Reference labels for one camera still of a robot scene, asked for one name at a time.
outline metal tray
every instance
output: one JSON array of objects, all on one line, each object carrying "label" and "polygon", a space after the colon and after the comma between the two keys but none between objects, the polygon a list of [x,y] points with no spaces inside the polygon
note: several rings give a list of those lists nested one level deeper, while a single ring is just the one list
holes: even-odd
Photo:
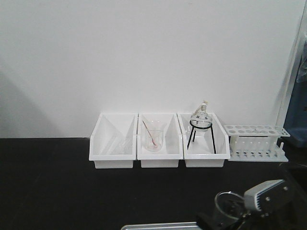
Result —
[{"label": "metal tray", "polygon": [[121,230],[201,230],[196,222],[125,225]]}]

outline clear glass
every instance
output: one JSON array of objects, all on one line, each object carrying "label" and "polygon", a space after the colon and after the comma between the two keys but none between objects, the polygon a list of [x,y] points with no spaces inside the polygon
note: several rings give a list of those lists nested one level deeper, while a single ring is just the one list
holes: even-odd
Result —
[{"label": "clear glass", "polygon": [[[198,109],[191,116],[191,123],[199,128],[208,128],[212,124],[212,118],[207,114],[208,102],[203,101]],[[205,132],[206,129],[198,129],[199,132]]]},{"label": "clear glass", "polygon": [[164,128],[166,123],[150,121],[145,126],[145,148],[152,152],[161,150],[164,141]]},{"label": "clear glass", "polygon": [[214,203],[213,220],[223,227],[234,224],[246,213],[244,198],[231,191],[218,193]]}]

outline white wall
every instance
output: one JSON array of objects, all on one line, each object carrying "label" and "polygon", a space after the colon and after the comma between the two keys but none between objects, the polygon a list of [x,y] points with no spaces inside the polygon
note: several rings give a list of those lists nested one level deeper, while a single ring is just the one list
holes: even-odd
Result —
[{"label": "white wall", "polygon": [[0,2],[0,138],[88,137],[99,112],[275,124],[304,0]]}]

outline plastic container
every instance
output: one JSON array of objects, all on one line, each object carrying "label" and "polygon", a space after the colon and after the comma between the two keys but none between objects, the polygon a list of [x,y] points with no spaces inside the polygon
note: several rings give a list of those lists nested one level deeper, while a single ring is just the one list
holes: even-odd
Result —
[{"label": "plastic container", "polygon": [[90,138],[89,160],[95,168],[133,167],[137,119],[137,114],[100,114]]},{"label": "plastic container", "polygon": [[214,113],[208,113],[212,118],[216,154],[214,153],[211,131],[196,132],[195,141],[191,140],[187,149],[191,125],[191,113],[177,113],[182,137],[184,160],[189,167],[223,167],[224,160],[230,158],[229,140],[223,126]]},{"label": "plastic container", "polygon": [[[144,122],[166,123],[162,148],[153,152],[145,148],[145,135],[148,132]],[[142,168],[176,168],[183,159],[182,135],[176,114],[139,114],[137,159]]]}]

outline glass flask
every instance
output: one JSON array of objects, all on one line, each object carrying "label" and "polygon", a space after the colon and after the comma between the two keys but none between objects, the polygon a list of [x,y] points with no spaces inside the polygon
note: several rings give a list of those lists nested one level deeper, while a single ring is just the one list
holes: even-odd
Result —
[{"label": "glass flask", "polygon": [[[212,124],[212,118],[207,114],[207,101],[203,101],[198,109],[191,116],[191,123],[196,128],[208,128]],[[205,132],[206,129],[197,129],[198,132]]]}]

